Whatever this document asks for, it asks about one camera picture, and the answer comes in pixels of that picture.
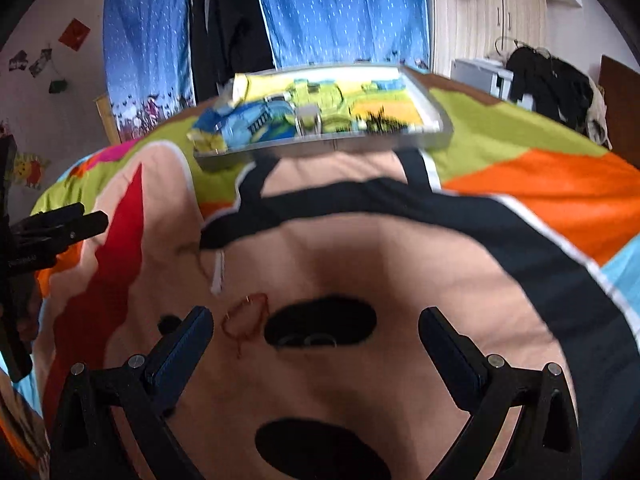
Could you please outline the person's left hand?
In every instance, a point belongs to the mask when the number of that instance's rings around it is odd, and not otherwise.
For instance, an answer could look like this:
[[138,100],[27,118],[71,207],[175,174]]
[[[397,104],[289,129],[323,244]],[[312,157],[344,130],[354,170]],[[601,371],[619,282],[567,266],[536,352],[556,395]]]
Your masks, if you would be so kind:
[[32,371],[41,305],[34,274],[14,276],[1,286],[1,355],[11,382],[20,382]]

